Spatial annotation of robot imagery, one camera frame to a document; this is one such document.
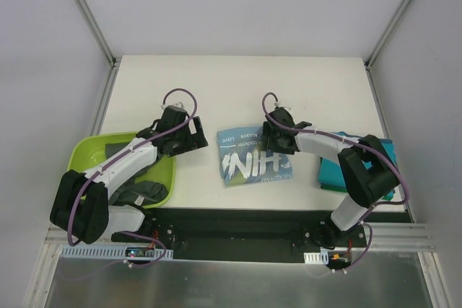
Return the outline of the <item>light blue t-shirt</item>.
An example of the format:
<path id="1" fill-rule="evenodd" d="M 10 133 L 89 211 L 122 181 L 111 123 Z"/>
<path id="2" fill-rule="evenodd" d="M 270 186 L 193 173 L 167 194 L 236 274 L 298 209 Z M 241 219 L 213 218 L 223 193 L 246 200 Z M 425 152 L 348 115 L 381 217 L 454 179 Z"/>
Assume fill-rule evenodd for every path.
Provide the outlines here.
<path id="1" fill-rule="evenodd" d="M 219 170 L 227 187 L 276 182 L 293 177 L 287 155 L 263 148 L 262 127 L 244 126 L 217 132 Z"/>

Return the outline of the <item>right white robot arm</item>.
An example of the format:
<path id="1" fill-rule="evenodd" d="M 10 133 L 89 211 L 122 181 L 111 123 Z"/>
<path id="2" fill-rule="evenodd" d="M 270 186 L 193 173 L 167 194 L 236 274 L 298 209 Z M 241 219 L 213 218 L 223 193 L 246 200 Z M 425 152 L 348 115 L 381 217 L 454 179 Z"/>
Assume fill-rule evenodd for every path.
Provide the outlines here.
<path id="1" fill-rule="evenodd" d="M 263 142 L 274 153 L 308 153 L 339 165 L 347 196 L 325 222 L 326 241 L 342 246 L 351 229 L 365 218 L 373 205 L 398 184 L 398 172 L 380 140 L 367 135 L 349 138 L 321 131 L 311 123 L 294 123 L 283 107 L 265 112 Z"/>

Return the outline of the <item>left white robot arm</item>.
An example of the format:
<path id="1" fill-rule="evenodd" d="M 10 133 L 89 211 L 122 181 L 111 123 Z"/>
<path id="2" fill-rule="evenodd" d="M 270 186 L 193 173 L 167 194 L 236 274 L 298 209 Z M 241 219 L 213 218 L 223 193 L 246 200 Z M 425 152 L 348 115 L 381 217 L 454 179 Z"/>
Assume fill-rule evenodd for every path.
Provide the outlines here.
<path id="1" fill-rule="evenodd" d="M 146 220 L 146 211 L 134 203 L 115 206 L 111 197 L 136 173 L 164 157 L 207 145 L 200 117 L 170 105 L 153 126 L 139 131 L 103 163 L 83 172 L 68 170 L 58 187 L 51 223 L 66 231 L 72 247 L 119 232 L 128 232 L 136 242 L 146 242 L 153 228 Z"/>

